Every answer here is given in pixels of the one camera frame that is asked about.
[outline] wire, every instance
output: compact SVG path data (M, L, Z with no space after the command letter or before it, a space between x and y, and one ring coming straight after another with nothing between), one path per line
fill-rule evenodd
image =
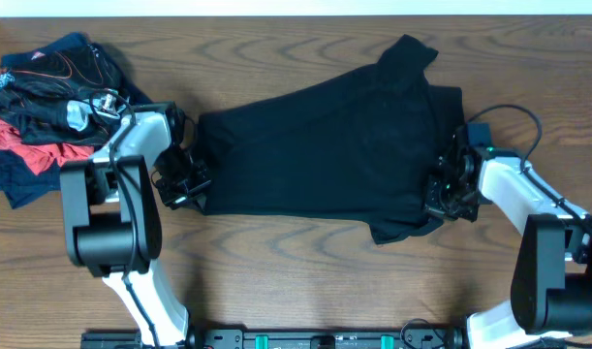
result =
M410 344L406 339L405 339L405 330L412 324L414 324L415 322L422 322L424 324L426 324L434 333L435 335L440 338L440 340L442 340L442 344L438 345L438 346L434 346L431 349L440 349L440 348L444 348L445 346L448 347L448 343L447 341L444 339L444 337L438 333L434 328L433 325L431 325L431 323L429 323L428 321L421 319L421 318L416 318L416 319L412 319L410 321L408 321L407 323L405 323L405 325L403 325L403 327L401 328L401 332L399 334L399 336L401 337L401 340L403 341L403 343L408 347L408 349L418 349L415 346L413 346L412 344Z
M123 274L123 276L126 277L128 275L128 273L130 273L130 271L134 267L134 262L136 261L136 257L137 257L137 249L138 249L137 240L138 240L138 235L139 235L139 224L137 221L137 216L136 216L136 212L134 210L134 206L132 204L132 197L130 196L130 191L128 190L128 187L125 184L125 181L123 180L123 176L121 175L121 172L120 172L121 169L119 169L119 165L116 163L114 156L115 156L116 151L117 151L119 145L121 144L121 142L123 142L123 140L125 140L128 133L130 133L130 131L132 130L134 125L137 124L137 116L134 113L134 110L132 109L132 106L128 103L128 101L126 101L125 99L123 99L123 97L117 95L116 93L113 93L110 90L95 90L95 91L91 92L91 94L89 95L89 106L91 107L91 111L93 113L97 114L97 112L95 111L95 106L93 105L93 99L95 98L95 96L98 93L106 93L106 94L111 95L118 102L125 105L126 110L130 113L130 125L123 129L121 135L118 138L116 138L114 140L114 142L110 145L110 150L109 150L109 160L110 160L110 165L112 166L112 172L114 173L117 183L119 184L119 189L121 190L121 193L123 194L122 196L123 196L123 199L125 200L126 206L130 210L130 220L132 221L132 254L130 256L130 262L128 263L128 266L125 269L125 272Z
M140 303L139 297L137 296L136 292L134 291L134 288L132 287L132 282L130 282L130 279L128 278L128 276L123 277L123 283L125 284L125 289L130 294L130 297L132 297L132 301L134 301L134 304L136 305L137 309L139 310L140 316L142 316L144 321L147 323L147 326L149 327L149 331L151 332L151 336L153 337L154 348L161 348L160 341L158 340L158 334L156 333L156 326L151 322L151 319L149 318L149 314L147 314L144 307Z
M153 170L153 172L152 172L152 173L151 173L151 175L149 176L149 180L151 181L151 184L153 184L153 186L154 186L154 187L156 187L156 188L157 188L158 186L156 185L156 181L155 181L155 180L153 180L153 176L154 176L155 174L157 174L157 173L158 173L158 170Z
M127 267L125 268L125 270L123 272L122 279L123 279L123 282L126 286L126 290L128 291L128 293L130 293L132 300L134 300L134 304L137 306L137 309L139 310L140 314L142 315L145 322L149 326L149 330L151 331L151 336L153 337L153 342L154 342L155 348L160 348L160 342L158 341L158 334L156 333L155 326L151 322L149 315L147 315L146 311L142 307L142 304L140 304L140 300L137 297L136 293L134 292L134 289L132 288L132 283L130 283L130 280L128 279L128 275L129 275L130 271L132 271L132 268L134 267L134 263L136 262L136 258L137 258L138 239L139 239L139 223L137 221L136 211L134 210L130 191L128 190L128 186L126 185L126 183L123 179L123 176L121 175L121 172L125 172L125 170L119 169L119 164L115 161L115 158L114 158L114 155L116 154L116 151L117 151L119 145L121 144L121 142L123 142L123 140L125 140L126 136L130 133L130 131L132 131L132 128L134 128L134 126L137 124L137 115L134 113L134 109L132 108L130 103L128 103L128 101L126 101L125 99L123 99L123 97L117 95L116 93L114 93L110 90L95 90L95 91L91 92L91 94L89 95L89 107L91 107L91 111L94 114L97 115L97 112L95 110L95 106L93 105L93 99L95 98L96 94L98 94L98 93L107 93L107 94L111 95L118 102L122 103L126 107L125 110L127 110L130 113L130 125L123 129L123 131L121 132L121 135L117 139L114 140L114 142L110 145L110 149L109 149L109 160L110 160L110 165L112 166L112 172L114 173L117 183L119 184L119 189L121 190L121 194L123 196L123 199L125 200L126 206L130 210L130 220L132 222L132 254L130 256L130 262L128 263Z
M489 107L489 108L486 108L482 111L477 112L474 116L472 116L470 119L468 119L467 122L471 123L474 120L481 117L482 115L484 115L485 113L488 113L488 112L494 111L494 110L498 110L498 109L515 109L518 111L523 111L535 122L535 125L537 126L537 137L533 141L533 143L530 146L530 148L528 149L528 151L521 157L521 161L519 163L519 169L521 170L521 172L524 175L526 175L526 178L528 178L528 180L530 180L530 182L532 184L534 184L548 198L550 198L553 202L555 202L557 206L559 206L566 213L568 213L572 217L574 222L579 225L579 227L582 229L582 231L584 233L588 234L592 239L592 227L588 226L588 224L587 224L587 222L590 222L592 225L592 218L590 218L590 217L586 217L586 219L580 218L579 215L575 211L573 211L570 207L567 206L566 199L564 197L557 198L551 191L549 191L549 189L545 188L536 178L534 178L530 174L532 167L526 168L526 161L528 160L528 157L530 156L530 154L532 154L533 150L535 150L535 148L537 148L537 145L539 145L539 142L541 141L541 137L543 135L543 125L542 125L541 120L539 119L538 116L536 116L533 112L529 111L528 109L526 109L522 106L513 105L513 104L501 104L501 105L492 106L492 107Z

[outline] green connector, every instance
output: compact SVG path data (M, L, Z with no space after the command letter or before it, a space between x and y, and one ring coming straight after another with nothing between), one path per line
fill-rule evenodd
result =
M257 335L255 337L255 349L269 349L269 338L267 335Z
M394 337L392 335L382 335L382 349L394 349Z

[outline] black t-shirt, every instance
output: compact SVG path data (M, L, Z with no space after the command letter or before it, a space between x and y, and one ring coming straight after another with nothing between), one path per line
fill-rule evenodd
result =
M424 78L437 53L403 36L377 64L202 115L205 212L354 219L376 243L438 228L422 210L424 186L464 121L461 90Z

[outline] black garment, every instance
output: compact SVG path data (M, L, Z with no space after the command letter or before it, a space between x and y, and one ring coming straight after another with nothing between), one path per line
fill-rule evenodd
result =
M422 236L429 171L463 123L461 90L430 86L437 51L403 36L377 64L287 96L201 116L207 214L355 219L376 243Z
M91 115L81 131L69 126L68 102L87 101L95 90L112 89L124 97L132 87L130 102L147 103L144 96L126 81L120 69L98 45L88 44L75 33L61 39L71 48L37 50L29 60L16 54L7 73L13 79L0 88L0 118L14 125L26 144L71 143L100 146L118 128L118 118Z

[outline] wooden table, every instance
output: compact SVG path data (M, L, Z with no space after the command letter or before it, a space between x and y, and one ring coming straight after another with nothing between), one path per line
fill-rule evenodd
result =
M466 115L518 103L541 115L532 161L592 211L592 16L0 19L0 56L84 31L156 101L189 114L282 95L376 61L409 33L440 50L431 83ZM487 117L525 147L525 116ZM376 246L359 222L203 217L160 206L161 259L195 319L249 328L398 327L456 321L509 297L520 236L501 212ZM12 211L0 195L0 348L75 348L86 329L132 328L114 292L69 262L60 197Z

